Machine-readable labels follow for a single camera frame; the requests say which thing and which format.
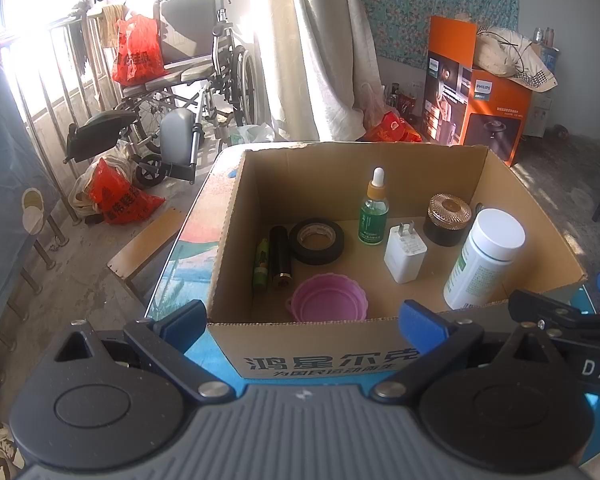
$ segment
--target philips logo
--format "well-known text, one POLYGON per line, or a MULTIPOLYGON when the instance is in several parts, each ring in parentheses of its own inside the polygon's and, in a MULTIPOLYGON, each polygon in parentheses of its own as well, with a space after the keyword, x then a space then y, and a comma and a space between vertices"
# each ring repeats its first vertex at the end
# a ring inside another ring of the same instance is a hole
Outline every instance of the philips logo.
POLYGON ((482 81, 481 79, 475 82, 475 91, 478 94, 490 94, 493 83, 491 81, 482 81))

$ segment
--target white charger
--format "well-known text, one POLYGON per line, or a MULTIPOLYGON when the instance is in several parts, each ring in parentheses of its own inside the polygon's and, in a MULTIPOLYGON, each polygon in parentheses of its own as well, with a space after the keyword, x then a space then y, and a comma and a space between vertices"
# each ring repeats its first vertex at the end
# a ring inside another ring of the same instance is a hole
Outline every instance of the white charger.
POLYGON ((412 282, 418 277, 427 246, 413 222, 392 227, 384 252, 384 263, 396 283, 412 282))

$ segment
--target white rubber dropper bulb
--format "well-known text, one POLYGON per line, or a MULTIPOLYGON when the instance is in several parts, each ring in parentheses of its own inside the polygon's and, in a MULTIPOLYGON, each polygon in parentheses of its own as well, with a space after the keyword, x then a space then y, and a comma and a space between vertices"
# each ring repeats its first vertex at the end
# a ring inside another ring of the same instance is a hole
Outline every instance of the white rubber dropper bulb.
POLYGON ((374 179, 371 181, 371 185, 374 187, 384 186, 384 170, 382 168, 375 168, 374 179))

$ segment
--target wooden stool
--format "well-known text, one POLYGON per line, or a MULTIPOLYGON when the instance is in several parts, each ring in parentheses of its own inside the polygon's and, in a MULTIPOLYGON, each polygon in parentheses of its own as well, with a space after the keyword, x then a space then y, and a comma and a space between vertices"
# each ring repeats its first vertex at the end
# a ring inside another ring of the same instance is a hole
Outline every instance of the wooden stool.
POLYGON ((186 217, 185 213, 173 207, 167 209, 109 260, 109 270, 140 303, 144 304, 142 295, 131 280, 175 238, 186 217))

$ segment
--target white bottle cap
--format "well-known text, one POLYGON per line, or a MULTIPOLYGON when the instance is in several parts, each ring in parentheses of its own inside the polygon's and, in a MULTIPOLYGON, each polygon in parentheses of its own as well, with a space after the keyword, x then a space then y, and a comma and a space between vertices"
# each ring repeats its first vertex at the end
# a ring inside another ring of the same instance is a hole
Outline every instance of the white bottle cap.
POLYGON ((522 225, 500 209, 480 211, 475 217, 470 236, 483 253, 501 262, 513 260, 525 243, 522 225))
POLYGON ((375 168, 374 179, 371 181, 371 185, 376 187, 384 186, 384 170, 382 168, 375 168))

